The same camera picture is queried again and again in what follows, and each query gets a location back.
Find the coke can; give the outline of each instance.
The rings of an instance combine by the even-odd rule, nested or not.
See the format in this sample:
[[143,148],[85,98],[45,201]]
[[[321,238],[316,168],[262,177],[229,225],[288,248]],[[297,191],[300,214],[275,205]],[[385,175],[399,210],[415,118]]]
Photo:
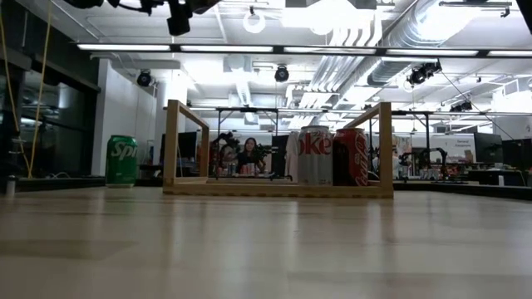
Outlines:
[[302,185],[333,184],[333,137],[322,125],[306,126],[298,137],[298,182]]
[[335,186],[367,186],[367,137],[363,129],[340,129],[333,140]]

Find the wooden floor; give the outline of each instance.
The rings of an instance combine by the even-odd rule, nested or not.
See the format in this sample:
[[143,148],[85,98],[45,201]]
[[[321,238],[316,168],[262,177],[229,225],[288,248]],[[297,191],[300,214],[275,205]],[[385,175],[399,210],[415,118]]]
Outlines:
[[532,205],[20,194],[0,201],[0,298],[530,299]]

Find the soda can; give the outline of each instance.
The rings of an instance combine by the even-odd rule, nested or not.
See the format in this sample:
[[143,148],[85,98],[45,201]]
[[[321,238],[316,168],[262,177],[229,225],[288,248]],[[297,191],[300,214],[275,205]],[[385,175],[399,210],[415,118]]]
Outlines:
[[335,186],[367,186],[369,158],[367,137],[362,129],[337,130],[333,147]]
[[136,140],[130,136],[113,135],[107,142],[106,185],[131,188],[135,185]]
[[301,185],[333,184],[333,136],[329,128],[311,125],[298,137],[298,182]]

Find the desk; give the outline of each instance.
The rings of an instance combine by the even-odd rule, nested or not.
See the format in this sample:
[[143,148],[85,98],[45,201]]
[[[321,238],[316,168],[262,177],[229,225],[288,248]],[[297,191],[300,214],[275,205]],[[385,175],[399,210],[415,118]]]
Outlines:
[[468,180],[478,181],[481,185],[499,185],[499,176],[505,178],[505,186],[529,186],[529,172],[519,170],[471,170]]

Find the coke logo text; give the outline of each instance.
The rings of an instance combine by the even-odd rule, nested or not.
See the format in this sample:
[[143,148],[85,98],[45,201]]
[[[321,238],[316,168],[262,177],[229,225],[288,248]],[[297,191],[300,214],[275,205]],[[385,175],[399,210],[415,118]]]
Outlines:
[[316,132],[305,134],[304,139],[299,140],[299,154],[331,154],[333,141],[327,135]]

